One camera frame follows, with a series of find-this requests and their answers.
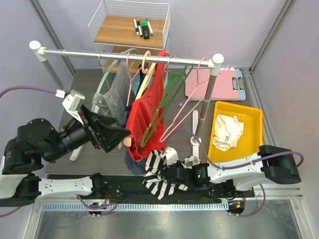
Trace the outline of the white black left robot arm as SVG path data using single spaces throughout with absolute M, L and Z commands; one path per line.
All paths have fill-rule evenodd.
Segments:
M 112 151 L 130 130 L 115 127 L 115 118 L 80 108 L 79 119 L 72 118 L 58 132 L 46 119 L 37 118 L 17 129 L 10 140 L 0 165 L 1 207 L 22 207 L 36 200 L 54 197 L 102 198 L 107 190 L 100 173 L 78 179 L 47 179 L 35 175 L 42 161 L 56 162 L 59 158 L 90 142 L 95 149 Z

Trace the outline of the red t-shirt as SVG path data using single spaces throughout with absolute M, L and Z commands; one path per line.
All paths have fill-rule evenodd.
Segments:
M 164 133 L 163 119 L 146 146 L 141 147 L 143 134 L 149 126 L 164 92 L 164 69 L 165 64 L 156 64 L 155 71 L 147 89 L 145 89 L 143 95 L 132 104 L 131 113 L 126 125 L 126 129 L 131 131 L 129 135 L 131 146 L 129 146 L 127 150 L 136 162 L 147 158 L 152 150 L 162 151 L 164 148 L 165 142 L 160 142 L 160 137 Z

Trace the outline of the white tank top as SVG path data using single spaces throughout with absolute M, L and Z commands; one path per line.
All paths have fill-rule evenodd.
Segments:
M 217 149 L 226 152 L 237 147 L 243 132 L 244 123 L 240 122 L 237 116 L 217 115 L 212 144 Z

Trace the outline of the wooden hanger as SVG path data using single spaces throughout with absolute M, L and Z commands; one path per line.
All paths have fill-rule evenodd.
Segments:
M 141 71 L 143 74 L 145 74 L 145 77 L 142 81 L 140 89 L 137 92 L 135 100 L 138 100 L 143 95 L 143 92 L 145 91 L 145 89 L 147 89 L 151 77 L 155 71 L 156 63 L 152 63 L 147 69 L 145 68 L 145 61 L 148 56 L 151 56 L 151 52 L 149 50 L 146 51 L 143 56 Z

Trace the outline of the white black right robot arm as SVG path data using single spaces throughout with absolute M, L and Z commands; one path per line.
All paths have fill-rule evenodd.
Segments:
M 232 197 L 259 184 L 290 185 L 302 181 L 298 167 L 304 156 L 271 145 L 262 145 L 251 155 L 222 163 L 201 163 L 194 156 L 180 160 L 172 148 L 168 148 L 163 156 L 167 160 L 163 174 L 168 182 L 185 184 L 196 190 L 221 187 L 223 193 Z

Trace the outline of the black white striped top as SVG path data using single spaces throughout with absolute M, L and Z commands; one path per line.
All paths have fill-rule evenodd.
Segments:
M 174 194 L 176 190 L 188 191 L 189 186 L 184 184 L 175 184 L 168 182 L 163 171 L 168 167 L 161 158 L 163 151 L 153 150 L 149 153 L 145 164 L 145 174 L 142 184 L 153 194 L 158 200 L 163 197 Z M 182 160 L 179 159 L 175 164 L 182 164 L 184 168 L 193 169 L 194 166 L 200 164 L 200 159 L 196 156 L 189 156 Z

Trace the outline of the green plastic hanger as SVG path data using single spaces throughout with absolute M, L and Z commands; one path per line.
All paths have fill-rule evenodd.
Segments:
M 155 114 L 153 115 L 149 126 L 143 134 L 141 147 L 146 146 L 146 144 L 156 131 L 158 125 L 166 114 L 166 107 L 169 107 L 171 105 L 172 101 L 176 97 L 177 93 L 181 89 L 189 74 L 192 72 L 193 68 L 193 66 L 190 68 L 185 66 L 182 68 L 181 71 L 169 76 Z

